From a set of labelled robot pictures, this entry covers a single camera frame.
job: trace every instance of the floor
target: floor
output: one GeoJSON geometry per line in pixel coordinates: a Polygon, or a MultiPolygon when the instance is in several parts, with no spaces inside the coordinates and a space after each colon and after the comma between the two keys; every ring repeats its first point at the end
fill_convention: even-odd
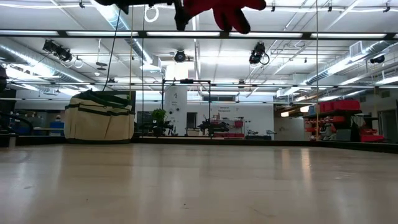
{"type": "Polygon", "coordinates": [[[328,148],[0,151],[0,223],[398,223],[398,155],[328,148]]]}

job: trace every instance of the door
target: door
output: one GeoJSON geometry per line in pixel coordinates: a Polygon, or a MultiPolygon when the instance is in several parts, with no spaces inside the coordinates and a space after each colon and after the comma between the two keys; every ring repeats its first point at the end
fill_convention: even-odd
{"type": "Polygon", "coordinates": [[[398,143],[397,115],[395,110],[380,112],[381,134],[388,143],[398,143]]]}

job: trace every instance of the red glove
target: red glove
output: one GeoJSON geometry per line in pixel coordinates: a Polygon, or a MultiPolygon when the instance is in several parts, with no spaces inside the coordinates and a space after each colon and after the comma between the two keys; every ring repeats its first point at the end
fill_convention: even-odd
{"type": "Polygon", "coordinates": [[[214,18],[220,29],[231,32],[234,27],[238,32],[250,32],[250,24],[242,8],[250,7],[259,11],[267,6],[265,0],[184,0],[184,9],[190,16],[213,9],[214,18]]]}

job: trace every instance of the white column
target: white column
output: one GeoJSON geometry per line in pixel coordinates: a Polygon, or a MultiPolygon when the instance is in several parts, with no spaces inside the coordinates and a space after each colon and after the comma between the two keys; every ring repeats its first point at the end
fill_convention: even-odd
{"type": "MultiPolygon", "coordinates": [[[[168,65],[166,68],[166,80],[181,80],[188,78],[188,68],[184,63],[168,65]]],[[[164,110],[166,110],[167,121],[175,126],[175,132],[179,136],[185,134],[187,127],[187,91],[185,86],[165,85],[164,110]]]]}

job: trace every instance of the blue object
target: blue object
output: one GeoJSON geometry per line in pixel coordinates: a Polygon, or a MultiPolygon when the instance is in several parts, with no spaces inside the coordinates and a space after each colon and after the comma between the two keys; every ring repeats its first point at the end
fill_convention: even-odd
{"type": "Polygon", "coordinates": [[[308,115],[313,115],[315,114],[315,106],[312,105],[310,106],[310,108],[308,109],[308,115]]]}
{"type": "MultiPolygon", "coordinates": [[[[64,123],[61,121],[53,121],[50,123],[50,128],[63,128],[64,123]]],[[[51,134],[61,134],[61,136],[64,136],[63,131],[51,131],[51,134]]]]}

